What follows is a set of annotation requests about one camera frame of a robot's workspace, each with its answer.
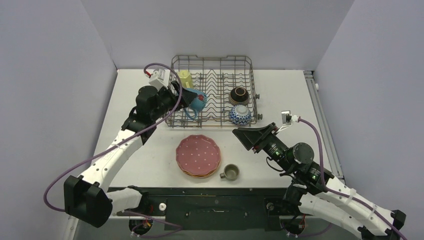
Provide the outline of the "blue handled white mug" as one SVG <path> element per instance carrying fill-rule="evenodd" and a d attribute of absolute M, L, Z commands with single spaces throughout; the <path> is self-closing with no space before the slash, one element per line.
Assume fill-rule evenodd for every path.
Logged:
<path fill-rule="evenodd" d="M 188 109 L 193 110 L 194 115 L 190 115 L 187 108 L 183 109 L 185 115 L 190 120 L 195 120 L 198 117 L 198 114 L 202 112 L 204 108 L 206 107 L 206 104 L 208 102 L 208 96 L 206 93 L 194 88 L 186 88 L 185 90 L 196 94 L 196 97 L 194 98 L 194 100 L 188 105 Z"/>

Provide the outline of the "yellow green mug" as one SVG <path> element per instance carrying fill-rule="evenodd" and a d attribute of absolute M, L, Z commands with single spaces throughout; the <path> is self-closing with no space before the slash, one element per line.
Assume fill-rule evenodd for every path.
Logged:
<path fill-rule="evenodd" d="M 177 74 L 178 74 L 184 88 L 186 88 L 186 89 L 193 89 L 194 88 L 192 75 L 189 72 L 189 70 L 187 70 L 187 69 L 181 70 Z"/>

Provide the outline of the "orange patterned small bowl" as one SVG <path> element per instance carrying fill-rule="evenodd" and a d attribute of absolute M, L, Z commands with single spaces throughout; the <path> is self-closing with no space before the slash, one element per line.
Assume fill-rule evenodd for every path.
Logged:
<path fill-rule="evenodd" d="M 237 126 L 247 126 L 251 123 L 251 111 L 245 105 L 235 105 L 231 108 L 228 117 Z"/>

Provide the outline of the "grey wire dish rack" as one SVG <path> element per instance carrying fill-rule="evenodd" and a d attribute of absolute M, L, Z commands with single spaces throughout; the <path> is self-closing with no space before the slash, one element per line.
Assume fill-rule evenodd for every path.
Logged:
<path fill-rule="evenodd" d="M 229 118 L 233 105 L 230 103 L 231 90 L 242 87 L 248 93 L 247 108 L 250 110 L 249 126 L 263 119 L 259 113 L 253 64 L 245 55 L 197 56 L 175 55 L 170 64 L 175 72 L 187 70 L 195 89 L 207 94 L 208 102 L 195 120 L 188 118 L 183 110 L 175 111 L 165 122 L 172 128 L 233 127 Z"/>

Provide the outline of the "small grey cup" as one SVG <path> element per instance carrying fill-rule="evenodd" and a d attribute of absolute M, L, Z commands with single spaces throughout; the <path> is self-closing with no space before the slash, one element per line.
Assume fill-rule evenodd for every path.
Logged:
<path fill-rule="evenodd" d="M 240 174 L 240 169 L 235 164 L 228 164 L 224 167 L 223 172 L 220 173 L 221 179 L 226 179 L 228 181 L 235 181 Z"/>

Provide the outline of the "dark brown glazed bowl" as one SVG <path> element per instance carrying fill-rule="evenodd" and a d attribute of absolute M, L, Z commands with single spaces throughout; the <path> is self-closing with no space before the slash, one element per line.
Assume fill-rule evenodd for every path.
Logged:
<path fill-rule="evenodd" d="M 247 106 L 249 102 L 250 94 L 246 88 L 238 86 L 233 88 L 228 94 L 228 101 L 233 106 L 242 105 Z"/>

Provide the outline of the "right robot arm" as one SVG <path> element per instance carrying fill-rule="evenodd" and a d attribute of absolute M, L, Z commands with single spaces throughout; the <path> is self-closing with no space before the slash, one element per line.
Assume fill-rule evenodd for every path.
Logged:
<path fill-rule="evenodd" d="M 294 214 L 319 217 L 355 235 L 360 240 L 404 240 L 401 228 L 406 214 L 400 210 L 388 210 L 361 196 L 345 185 L 324 167 L 323 144 L 317 128 L 305 119 L 315 133 L 319 162 L 314 161 L 312 147 L 299 142 L 286 146 L 279 138 L 275 123 L 265 127 L 239 127 L 232 133 L 247 149 L 255 154 L 263 151 L 267 160 L 277 163 L 280 176 L 292 181 L 282 199 L 283 209 Z"/>

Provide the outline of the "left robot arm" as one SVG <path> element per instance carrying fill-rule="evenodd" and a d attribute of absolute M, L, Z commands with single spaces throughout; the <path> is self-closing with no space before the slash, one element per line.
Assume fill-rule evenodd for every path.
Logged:
<path fill-rule="evenodd" d="M 119 170 L 152 136 L 158 120 L 165 120 L 170 113 L 189 107 L 199 98 L 198 93 L 183 88 L 177 81 L 171 85 L 173 90 L 151 85 L 138 90 L 136 105 L 107 150 L 98 154 L 79 176 L 71 175 L 65 180 L 66 214 L 99 228 L 114 213 L 132 210 L 143 215 L 149 210 L 149 201 L 139 187 L 112 192 L 108 189 Z"/>

